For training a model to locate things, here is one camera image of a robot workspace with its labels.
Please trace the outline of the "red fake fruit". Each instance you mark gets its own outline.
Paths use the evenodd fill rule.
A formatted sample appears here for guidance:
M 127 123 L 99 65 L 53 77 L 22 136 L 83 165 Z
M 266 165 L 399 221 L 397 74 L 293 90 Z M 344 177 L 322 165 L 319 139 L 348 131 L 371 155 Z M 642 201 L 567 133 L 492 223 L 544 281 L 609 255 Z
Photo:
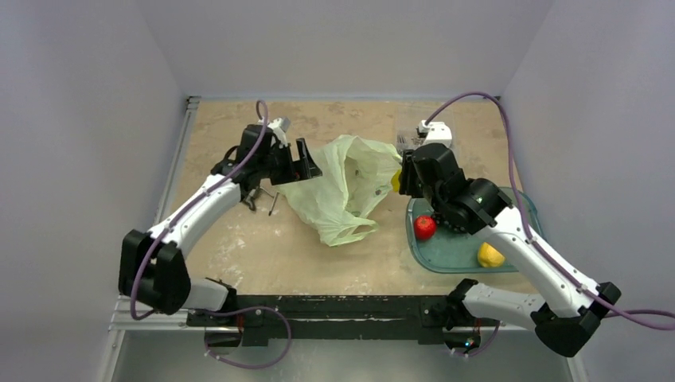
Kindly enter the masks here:
M 433 237 L 437 231 L 437 223 L 432 216 L 421 215 L 414 219 L 413 233 L 419 241 L 426 241 Z

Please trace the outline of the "light green plastic bag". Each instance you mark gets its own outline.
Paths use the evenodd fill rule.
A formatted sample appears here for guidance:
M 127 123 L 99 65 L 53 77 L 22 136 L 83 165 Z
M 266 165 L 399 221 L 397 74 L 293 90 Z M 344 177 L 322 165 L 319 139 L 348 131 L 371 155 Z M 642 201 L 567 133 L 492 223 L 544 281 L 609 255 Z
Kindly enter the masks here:
M 329 247 L 375 232 L 379 224 L 369 214 L 393 190 L 400 170 L 394 145 L 343 134 L 310 153 L 322 175 L 277 187 L 299 219 Z

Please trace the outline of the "dark fake grape bunch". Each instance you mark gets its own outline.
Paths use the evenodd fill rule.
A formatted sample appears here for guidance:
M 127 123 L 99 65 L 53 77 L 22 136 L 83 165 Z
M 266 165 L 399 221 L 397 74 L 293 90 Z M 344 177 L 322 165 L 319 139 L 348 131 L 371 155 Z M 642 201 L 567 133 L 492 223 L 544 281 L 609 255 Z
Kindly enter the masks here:
M 463 211 L 433 212 L 432 219 L 438 226 L 446 227 L 453 232 L 466 233 L 467 214 Z

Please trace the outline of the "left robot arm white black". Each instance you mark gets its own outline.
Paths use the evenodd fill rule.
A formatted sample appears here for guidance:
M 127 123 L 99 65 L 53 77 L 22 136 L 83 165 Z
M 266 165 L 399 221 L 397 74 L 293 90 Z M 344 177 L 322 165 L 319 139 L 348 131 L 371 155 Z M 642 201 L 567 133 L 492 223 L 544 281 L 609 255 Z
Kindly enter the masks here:
M 322 176 L 304 138 L 287 141 L 284 119 L 244 129 L 240 143 L 210 170 L 200 188 L 169 217 L 123 238 L 119 293 L 171 315 L 181 309 L 206 310 L 217 325 L 237 315 L 236 290 L 221 281 L 193 281 L 185 263 L 200 238 L 226 212 L 238 205 L 263 179 L 285 185 Z M 292 147 L 298 150 L 294 159 Z

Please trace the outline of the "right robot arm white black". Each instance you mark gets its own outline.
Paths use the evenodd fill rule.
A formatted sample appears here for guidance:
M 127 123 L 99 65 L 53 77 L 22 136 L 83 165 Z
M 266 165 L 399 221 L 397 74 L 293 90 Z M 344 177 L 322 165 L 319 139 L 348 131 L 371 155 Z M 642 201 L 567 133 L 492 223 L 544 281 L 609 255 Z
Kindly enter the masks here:
M 441 222 L 491 245 L 536 288 L 521 294 L 463 279 L 447 296 L 448 328 L 491 318 L 531 330 L 554 353 L 573 357 L 620 298 L 616 285 L 597 283 L 563 259 L 501 188 L 466 177 L 443 144 L 405 150 L 399 180 L 401 195 L 426 200 Z

